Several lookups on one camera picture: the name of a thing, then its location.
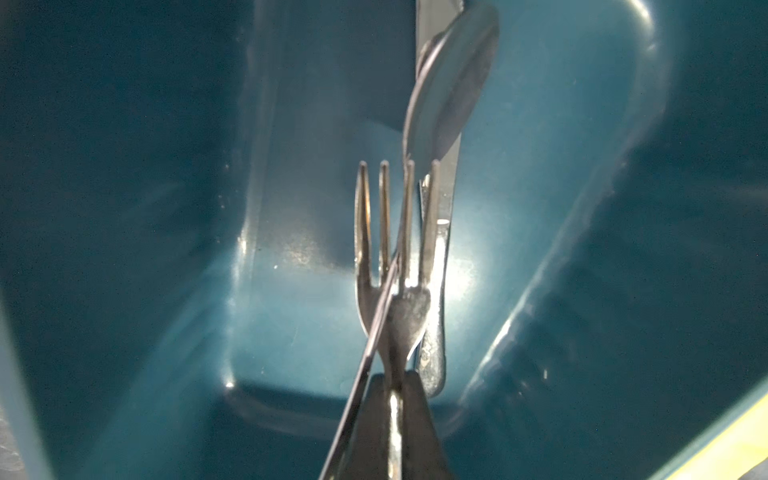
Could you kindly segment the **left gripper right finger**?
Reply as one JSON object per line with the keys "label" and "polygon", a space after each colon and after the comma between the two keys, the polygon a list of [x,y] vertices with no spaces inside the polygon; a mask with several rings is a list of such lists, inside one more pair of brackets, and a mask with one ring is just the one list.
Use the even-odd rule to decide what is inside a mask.
{"label": "left gripper right finger", "polygon": [[416,371],[405,373],[401,397],[402,478],[454,479],[433,424],[421,377]]}

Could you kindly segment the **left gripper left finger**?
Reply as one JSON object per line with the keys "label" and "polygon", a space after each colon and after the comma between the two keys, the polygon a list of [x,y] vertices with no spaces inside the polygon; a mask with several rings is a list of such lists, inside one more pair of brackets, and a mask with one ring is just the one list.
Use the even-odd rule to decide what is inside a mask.
{"label": "left gripper left finger", "polygon": [[389,397],[384,374],[370,379],[366,398],[340,469],[339,479],[388,478]]}

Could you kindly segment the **silver fork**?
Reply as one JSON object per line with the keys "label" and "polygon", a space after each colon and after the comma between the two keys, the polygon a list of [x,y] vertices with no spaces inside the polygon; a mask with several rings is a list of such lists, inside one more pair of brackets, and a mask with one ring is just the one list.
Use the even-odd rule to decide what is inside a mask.
{"label": "silver fork", "polygon": [[410,285],[411,220],[415,164],[406,162],[405,193],[395,254],[389,254],[389,164],[379,170],[380,207],[380,284],[372,281],[371,212],[368,166],[358,167],[354,208],[354,264],[359,316],[368,337],[376,336],[376,350],[383,373],[383,459],[387,479],[403,479],[406,473],[406,380],[413,376],[406,364],[426,332],[432,297],[439,216],[440,164],[430,167],[425,213],[420,234],[417,281]]}

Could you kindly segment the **teal plastic tray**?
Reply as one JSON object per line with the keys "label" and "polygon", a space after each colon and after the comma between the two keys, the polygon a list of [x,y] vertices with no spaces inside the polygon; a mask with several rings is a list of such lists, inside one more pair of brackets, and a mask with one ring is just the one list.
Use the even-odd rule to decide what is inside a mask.
{"label": "teal plastic tray", "polygon": [[[648,479],[767,388],[767,5],[500,1],[460,139],[458,479]],[[401,211],[413,1],[5,1],[1,394],[33,479],[315,479]]]}

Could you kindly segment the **silver knife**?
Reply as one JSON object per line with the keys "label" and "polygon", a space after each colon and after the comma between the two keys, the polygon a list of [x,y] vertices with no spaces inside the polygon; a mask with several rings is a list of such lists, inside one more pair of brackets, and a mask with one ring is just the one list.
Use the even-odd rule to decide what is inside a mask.
{"label": "silver knife", "polygon": [[[460,15],[463,8],[462,1],[418,0],[416,2],[415,38],[418,63],[426,58],[427,45]],[[444,298],[460,140],[461,138],[457,137],[450,150],[441,159],[437,239],[433,278],[430,284],[432,304],[430,318],[414,361],[415,369],[421,377],[425,395],[428,398],[434,398],[440,394],[447,376]]]}

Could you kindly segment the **silver spoon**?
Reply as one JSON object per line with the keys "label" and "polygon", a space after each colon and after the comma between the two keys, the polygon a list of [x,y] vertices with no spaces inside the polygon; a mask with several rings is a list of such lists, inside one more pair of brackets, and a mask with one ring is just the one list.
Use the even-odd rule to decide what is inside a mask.
{"label": "silver spoon", "polygon": [[[417,75],[406,112],[402,139],[403,173],[407,161],[411,160],[415,164],[408,278],[410,285],[418,277],[420,234],[431,164],[433,161],[439,162],[440,177],[441,159],[455,139],[460,137],[490,74],[499,36],[497,9],[479,1],[462,10],[445,30],[435,36],[427,45],[426,58],[417,63]],[[397,239],[391,240],[389,237],[391,256],[395,254],[396,246]],[[373,254],[371,251],[371,255],[372,281],[377,286],[380,284],[379,253]],[[324,479],[339,479],[370,379],[373,375],[384,373],[382,360],[376,350],[377,340],[376,336],[367,336],[352,391],[321,471]],[[408,364],[415,361],[422,340],[406,364],[408,371],[416,371],[410,369]]]}

